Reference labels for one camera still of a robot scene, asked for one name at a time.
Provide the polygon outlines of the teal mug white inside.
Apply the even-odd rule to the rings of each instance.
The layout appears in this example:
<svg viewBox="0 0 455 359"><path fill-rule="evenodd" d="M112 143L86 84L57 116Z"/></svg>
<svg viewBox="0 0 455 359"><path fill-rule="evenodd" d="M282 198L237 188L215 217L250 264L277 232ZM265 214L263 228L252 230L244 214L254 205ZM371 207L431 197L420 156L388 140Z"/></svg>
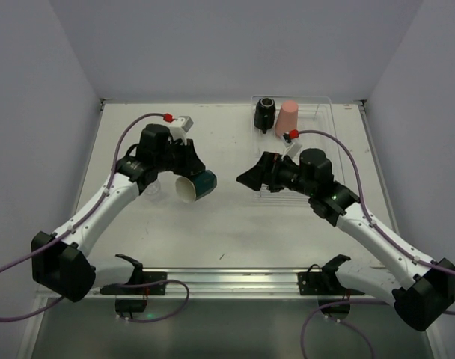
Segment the teal mug white inside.
<svg viewBox="0 0 455 359"><path fill-rule="evenodd" d="M179 177L175 182L177 196L184 203L194 203L211 194L217 186L217 176L210 170L190 177Z"/></svg>

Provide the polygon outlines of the clear faceted glass cup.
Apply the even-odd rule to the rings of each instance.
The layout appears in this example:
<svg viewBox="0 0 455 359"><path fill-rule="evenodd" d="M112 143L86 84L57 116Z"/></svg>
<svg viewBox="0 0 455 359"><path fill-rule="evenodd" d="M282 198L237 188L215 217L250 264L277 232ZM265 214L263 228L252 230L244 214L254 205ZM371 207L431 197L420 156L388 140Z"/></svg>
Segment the clear faceted glass cup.
<svg viewBox="0 0 455 359"><path fill-rule="evenodd" d="M152 203L158 203L165 198L165 192L162 190L162 185L157 179L156 181L149 184L148 187L144 190L141 197L144 200L147 200Z"/></svg>

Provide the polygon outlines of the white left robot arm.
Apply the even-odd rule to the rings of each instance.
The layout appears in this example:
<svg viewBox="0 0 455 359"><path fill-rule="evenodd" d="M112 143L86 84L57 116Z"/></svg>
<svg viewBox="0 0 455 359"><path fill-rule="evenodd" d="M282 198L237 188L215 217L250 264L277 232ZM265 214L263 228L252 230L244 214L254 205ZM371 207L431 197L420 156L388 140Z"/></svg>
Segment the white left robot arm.
<svg viewBox="0 0 455 359"><path fill-rule="evenodd" d="M114 157L98 192L54 233L40 232L32 239L34 281L71 302L82 300L93 288L142 284L139 261L117 254L108 265L96 266L88 257L107 227L160 173L185 179L205 174L206 167L187 136L191 126L188 117L178 117L167 126L146 125L139 142L124 157Z"/></svg>

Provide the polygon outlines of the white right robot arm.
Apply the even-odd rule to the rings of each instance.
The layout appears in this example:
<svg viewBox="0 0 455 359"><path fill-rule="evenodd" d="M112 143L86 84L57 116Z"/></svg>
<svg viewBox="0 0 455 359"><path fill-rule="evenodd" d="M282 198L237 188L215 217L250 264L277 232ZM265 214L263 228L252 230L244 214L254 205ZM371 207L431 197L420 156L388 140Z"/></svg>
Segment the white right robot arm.
<svg viewBox="0 0 455 359"><path fill-rule="evenodd" d="M303 150L298 163L265 152L236 180L253 191L266 186L270 192L289 189L308 196L317 216L354 238L384 265L383 270L372 269L339 254L318 272L300 276L320 293L350 289L370 295L391 305L416 331L425 331L455 302L453 263L435 261L378 221L358 195L335 181L322 150Z"/></svg>

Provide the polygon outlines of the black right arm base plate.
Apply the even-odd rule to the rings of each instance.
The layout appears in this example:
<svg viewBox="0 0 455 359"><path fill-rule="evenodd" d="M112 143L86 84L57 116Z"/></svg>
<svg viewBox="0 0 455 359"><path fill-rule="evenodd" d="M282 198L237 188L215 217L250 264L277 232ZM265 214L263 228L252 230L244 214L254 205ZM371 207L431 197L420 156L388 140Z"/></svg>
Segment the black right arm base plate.
<svg viewBox="0 0 455 359"><path fill-rule="evenodd" d="M299 272L297 284L300 295L364 295L358 290L343 287L334 274L322 271Z"/></svg>

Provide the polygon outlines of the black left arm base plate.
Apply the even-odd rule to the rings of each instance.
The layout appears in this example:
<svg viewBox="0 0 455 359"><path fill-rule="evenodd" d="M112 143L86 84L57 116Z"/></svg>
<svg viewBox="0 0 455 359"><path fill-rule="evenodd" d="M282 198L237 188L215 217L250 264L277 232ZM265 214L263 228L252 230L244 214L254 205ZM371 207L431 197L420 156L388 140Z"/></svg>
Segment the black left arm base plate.
<svg viewBox="0 0 455 359"><path fill-rule="evenodd" d="M168 273L164 271L143 271L134 274L126 285L140 285L154 283L168 279ZM164 295L165 283L149 287L124 288L118 285L108 285L100 289L101 295Z"/></svg>

